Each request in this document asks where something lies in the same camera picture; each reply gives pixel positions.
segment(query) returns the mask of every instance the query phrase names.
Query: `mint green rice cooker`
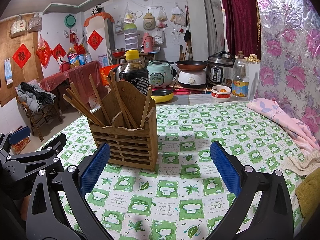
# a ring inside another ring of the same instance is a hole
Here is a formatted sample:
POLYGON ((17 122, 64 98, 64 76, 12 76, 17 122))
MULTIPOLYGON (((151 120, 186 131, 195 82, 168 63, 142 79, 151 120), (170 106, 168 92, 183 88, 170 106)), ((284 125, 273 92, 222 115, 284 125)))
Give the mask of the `mint green rice cooker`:
POLYGON ((177 71, 173 69, 170 61, 155 60, 149 63, 147 69, 149 71, 150 85, 159 88, 169 86, 173 78, 177 75, 177 71))

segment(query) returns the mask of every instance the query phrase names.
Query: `floor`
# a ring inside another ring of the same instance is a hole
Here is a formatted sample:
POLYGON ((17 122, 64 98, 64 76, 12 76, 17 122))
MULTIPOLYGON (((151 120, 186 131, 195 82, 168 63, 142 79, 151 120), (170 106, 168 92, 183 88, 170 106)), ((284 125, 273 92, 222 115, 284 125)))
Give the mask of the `floor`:
POLYGON ((57 118, 49 120, 49 123, 45 123, 40 127, 42 136, 44 137, 43 141, 40 141, 38 134, 35 132, 35 136, 30 135, 30 142, 22 150, 21 154, 34 152, 41 145, 43 145, 47 140, 52 136, 60 132, 62 129, 66 128, 72 122, 79 118, 79 114, 73 107, 68 107, 61 116, 62 122, 60 123, 57 118))

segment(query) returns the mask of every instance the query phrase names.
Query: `pink blanket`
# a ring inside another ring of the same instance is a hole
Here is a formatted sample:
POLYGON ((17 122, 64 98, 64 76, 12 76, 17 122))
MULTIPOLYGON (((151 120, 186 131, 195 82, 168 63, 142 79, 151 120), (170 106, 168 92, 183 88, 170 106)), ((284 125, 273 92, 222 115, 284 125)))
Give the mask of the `pink blanket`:
POLYGON ((312 135, 309 126, 301 120, 292 118, 283 111, 276 101, 265 98, 251 100, 247 107, 278 123, 291 136, 292 140, 300 147, 303 154, 312 153, 319 149, 319 145, 312 135))

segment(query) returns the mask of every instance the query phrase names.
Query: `red diamond paper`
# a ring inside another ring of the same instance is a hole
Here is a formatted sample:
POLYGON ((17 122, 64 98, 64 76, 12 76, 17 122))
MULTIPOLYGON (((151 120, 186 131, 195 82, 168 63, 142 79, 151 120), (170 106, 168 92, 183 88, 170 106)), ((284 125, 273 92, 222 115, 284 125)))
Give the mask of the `red diamond paper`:
POLYGON ((30 57, 31 53, 24 44, 22 44, 20 48, 16 51, 16 53, 12 56, 13 60, 18 64, 20 68, 23 68, 23 66, 25 65, 25 63, 27 63, 30 57))
POLYGON ((63 47, 60 45, 60 43, 52 50, 52 56, 58 61, 58 56, 61 55, 64 57, 67 53, 63 49, 63 47))
POLYGON ((103 41, 103 38, 101 37, 101 35, 96 31, 93 31, 93 33, 90 35, 88 39, 88 44, 90 44, 90 46, 94 50, 97 50, 97 48, 99 47, 102 41, 103 41))

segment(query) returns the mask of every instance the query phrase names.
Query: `red curtain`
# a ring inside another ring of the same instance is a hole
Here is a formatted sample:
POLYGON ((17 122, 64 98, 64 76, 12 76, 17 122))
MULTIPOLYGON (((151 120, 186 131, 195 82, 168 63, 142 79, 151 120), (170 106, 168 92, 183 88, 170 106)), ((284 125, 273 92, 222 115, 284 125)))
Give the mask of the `red curtain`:
POLYGON ((238 55, 241 50, 245 57, 256 54, 260 59, 256 0, 222 0, 222 7, 226 11, 229 52, 238 55))

